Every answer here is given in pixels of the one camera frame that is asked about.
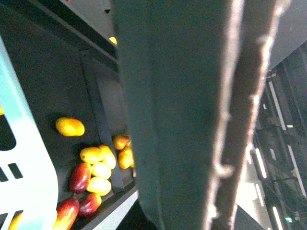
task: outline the green light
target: green light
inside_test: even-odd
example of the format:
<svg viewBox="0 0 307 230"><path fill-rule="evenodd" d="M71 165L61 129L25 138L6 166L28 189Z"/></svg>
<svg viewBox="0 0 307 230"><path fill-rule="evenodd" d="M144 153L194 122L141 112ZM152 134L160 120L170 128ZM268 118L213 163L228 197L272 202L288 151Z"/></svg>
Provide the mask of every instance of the green light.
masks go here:
<svg viewBox="0 0 307 230"><path fill-rule="evenodd" d="M285 218L289 223L292 223L292 218L291 217L286 217Z"/></svg>

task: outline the crate handle hole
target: crate handle hole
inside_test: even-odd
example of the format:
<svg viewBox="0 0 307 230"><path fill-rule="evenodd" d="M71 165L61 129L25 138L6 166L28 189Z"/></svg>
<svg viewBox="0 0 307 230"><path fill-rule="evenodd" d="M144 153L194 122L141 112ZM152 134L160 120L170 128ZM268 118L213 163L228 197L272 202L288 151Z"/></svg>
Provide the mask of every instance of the crate handle hole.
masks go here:
<svg viewBox="0 0 307 230"><path fill-rule="evenodd" d="M4 171L2 170L2 168L0 167L0 182L6 182L9 179L6 177L6 175L4 174Z"/></svg>
<svg viewBox="0 0 307 230"><path fill-rule="evenodd" d="M16 163L9 164L8 166L16 179L23 178L23 175L20 172Z"/></svg>
<svg viewBox="0 0 307 230"><path fill-rule="evenodd" d="M0 151L9 151L15 148L16 139L5 115L0 115Z"/></svg>
<svg viewBox="0 0 307 230"><path fill-rule="evenodd" d="M8 213L0 214L0 229L2 228L4 221L5 221L7 216L8 216Z"/></svg>

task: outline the black tray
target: black tray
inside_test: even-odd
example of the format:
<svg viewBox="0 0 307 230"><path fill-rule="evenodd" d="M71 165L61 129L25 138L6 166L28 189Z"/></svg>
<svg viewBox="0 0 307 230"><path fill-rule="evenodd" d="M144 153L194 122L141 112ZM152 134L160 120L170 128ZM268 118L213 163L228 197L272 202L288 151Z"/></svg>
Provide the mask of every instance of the black tray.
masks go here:
<svg viewBox="0 0 307 230"><path fill-rule="evenodd" d="M56 169L60 202L73 196L68 181L73 168L81 162L80 150L103 143L115 154L112 135L127 133L126 108L112 45L93 45L81 39L60 19L55 20L28 2L8 1L0 4L0 12L0 34ZM111 49L112 55L108 56L103 47ZM60 135L54 124L61 116L80 119L85 134ZM111 183L112 192L103 197L99 210L77 220L73 229L93 229L136 191L131 169L122 170L117 165L112 170Z"/></svg>

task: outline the white floor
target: white floor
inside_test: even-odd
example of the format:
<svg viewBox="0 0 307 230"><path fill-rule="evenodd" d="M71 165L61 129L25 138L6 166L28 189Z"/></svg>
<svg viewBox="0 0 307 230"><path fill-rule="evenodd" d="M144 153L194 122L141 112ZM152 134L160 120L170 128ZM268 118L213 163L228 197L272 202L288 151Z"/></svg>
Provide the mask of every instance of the white floor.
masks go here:
<svg viewBox="0 0 307 230"><path fill-rule="evenodd" d="M139 194L136 191L124 203L114 210L104 221L102 221L94 230L115 230L120 222L125 217L126 213L130 210Z"/></svg>

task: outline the red mango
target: red mango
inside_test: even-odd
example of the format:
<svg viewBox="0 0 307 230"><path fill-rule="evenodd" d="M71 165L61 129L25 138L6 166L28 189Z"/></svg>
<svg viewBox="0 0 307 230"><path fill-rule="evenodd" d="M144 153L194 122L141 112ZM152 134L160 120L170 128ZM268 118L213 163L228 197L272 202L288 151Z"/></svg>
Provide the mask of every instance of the red mango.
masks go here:
<svg viewBox="0 0 307 230"><path fill-rule="evenodd" d="M76 194L85 192L88 183L91 179L91 165L88 163L81 163L72 171L69 189Z"/></svg>
<svg viewBox="0 0 307 230"><path fill-rule="evenodd" d="M79 217L88 217L101 205L101 196L96 193L91 193L80 201Z"/></svg>
<svg viewBox="0 0 307 230"><path fill-rule="evenodd" d="M64 200L57 208L58 216L52 230L69 230L79 212L79 201L76 198Z"/></svg>

